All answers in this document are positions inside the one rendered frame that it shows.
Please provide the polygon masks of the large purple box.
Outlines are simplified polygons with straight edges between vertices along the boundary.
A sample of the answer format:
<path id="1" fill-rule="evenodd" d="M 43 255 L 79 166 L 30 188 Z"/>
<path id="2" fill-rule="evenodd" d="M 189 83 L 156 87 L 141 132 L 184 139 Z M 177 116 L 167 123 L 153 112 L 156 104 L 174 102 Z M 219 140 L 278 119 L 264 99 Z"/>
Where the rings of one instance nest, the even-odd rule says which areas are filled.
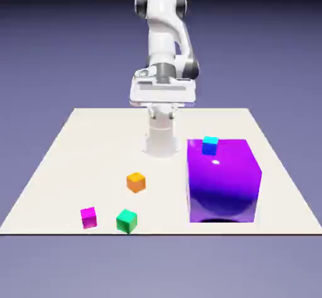
<path id="1" fill-rule="evenodd" d="M 220 139 L 215 155 L 202 146 L 187 141 L 189 221 L 254 222 L 262 171 L 247 141 Z"/>

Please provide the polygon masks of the small green cube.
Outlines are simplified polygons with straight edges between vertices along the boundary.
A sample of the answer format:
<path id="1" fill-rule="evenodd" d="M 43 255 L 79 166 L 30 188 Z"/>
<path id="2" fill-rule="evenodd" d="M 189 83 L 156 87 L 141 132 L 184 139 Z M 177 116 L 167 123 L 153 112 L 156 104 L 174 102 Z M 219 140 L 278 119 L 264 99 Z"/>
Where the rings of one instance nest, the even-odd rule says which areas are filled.
<path id="1" fill-rule="evenodd" d="M 124 209 L 116 217 L 117 230 L 130 234 L 136 228 L 137 221 L 137 213 Z"/>

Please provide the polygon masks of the small orange cube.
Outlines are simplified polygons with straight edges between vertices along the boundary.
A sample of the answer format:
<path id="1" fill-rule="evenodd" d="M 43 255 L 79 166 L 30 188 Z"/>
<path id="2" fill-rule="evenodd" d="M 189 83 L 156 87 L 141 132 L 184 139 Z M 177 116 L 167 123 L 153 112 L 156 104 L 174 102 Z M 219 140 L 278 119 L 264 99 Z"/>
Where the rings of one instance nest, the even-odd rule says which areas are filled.
<path id="1" fill-rule="evenodd" d="M 134 172 L 126 177 L 126 185 L 134 193 L 146 188 L 146 178 L 139 172 Z"/>

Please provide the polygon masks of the small magenta cube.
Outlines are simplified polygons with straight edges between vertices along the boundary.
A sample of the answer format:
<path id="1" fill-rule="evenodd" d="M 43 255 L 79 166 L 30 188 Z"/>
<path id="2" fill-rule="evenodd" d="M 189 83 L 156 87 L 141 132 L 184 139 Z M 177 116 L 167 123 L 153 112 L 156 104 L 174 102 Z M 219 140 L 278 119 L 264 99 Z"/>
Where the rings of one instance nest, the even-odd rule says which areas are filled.
<path id="1" fill-rule="evenodd" d="M 84 229 L 95 228 L 97 226 L 97 216 L 94 207 L 81 209 L 80 214 Z"/>

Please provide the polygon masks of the small cyan cube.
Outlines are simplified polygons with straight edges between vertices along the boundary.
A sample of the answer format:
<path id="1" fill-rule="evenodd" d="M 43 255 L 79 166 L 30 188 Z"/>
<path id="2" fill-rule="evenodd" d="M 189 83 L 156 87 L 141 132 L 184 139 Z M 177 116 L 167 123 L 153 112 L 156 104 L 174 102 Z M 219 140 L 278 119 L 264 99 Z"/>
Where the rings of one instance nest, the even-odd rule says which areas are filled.
<path id="1" fill-rule="evenodd" d="M 204 155 L 216 155 L 218 138 L 215 136 L 205 136 L 202 142 L 202 153 Z"/>

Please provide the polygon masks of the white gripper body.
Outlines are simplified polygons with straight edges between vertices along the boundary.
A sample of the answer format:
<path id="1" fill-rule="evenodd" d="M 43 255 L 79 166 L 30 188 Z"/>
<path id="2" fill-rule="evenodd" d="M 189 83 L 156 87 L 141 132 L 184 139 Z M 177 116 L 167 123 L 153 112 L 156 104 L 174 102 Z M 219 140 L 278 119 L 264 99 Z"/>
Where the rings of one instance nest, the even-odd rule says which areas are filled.
<path id="1" fill-rule="evenodd" d="M 196 81 L 170 78 L 169 83 L 157 83 L 155 77 L 133 77 L 130 103 L 148 107 L 151 104 L 192 106 L 196 101 Z"/>

